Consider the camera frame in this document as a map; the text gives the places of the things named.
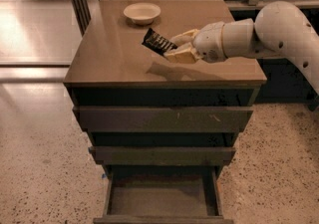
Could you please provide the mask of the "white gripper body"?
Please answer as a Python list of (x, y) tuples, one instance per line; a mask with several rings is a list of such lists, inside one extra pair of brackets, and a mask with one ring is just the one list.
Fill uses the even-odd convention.
[(202, 59), (208, 63), (224, 62), (222, 29), (224, 22), (211, 23), (201, 28), (192, 42)]

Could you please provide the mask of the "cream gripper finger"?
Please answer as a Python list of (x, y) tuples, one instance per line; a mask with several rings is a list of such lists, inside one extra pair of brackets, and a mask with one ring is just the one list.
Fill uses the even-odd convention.
[(179, 47), (183, 44), (192, 42), (198, 32), (198, 29), (191, 29), (189, 31), (173, 36), (170, 41)]
[(165, 52), (163, 56), (171, 63), (179, 64), (194, 64), (201, 59), (201, 55), (192, 43), (186, 43), (176, 49)]

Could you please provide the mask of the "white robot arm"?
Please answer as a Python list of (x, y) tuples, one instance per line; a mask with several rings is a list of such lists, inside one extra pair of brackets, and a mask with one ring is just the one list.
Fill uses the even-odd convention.
[(319, 36), (301, 10), (289, 2), (272, 2), (255, 19), (211, 23), (171, 41), (176, 47), (163, 56), (172, 63), (285, 58), (319, 94)]

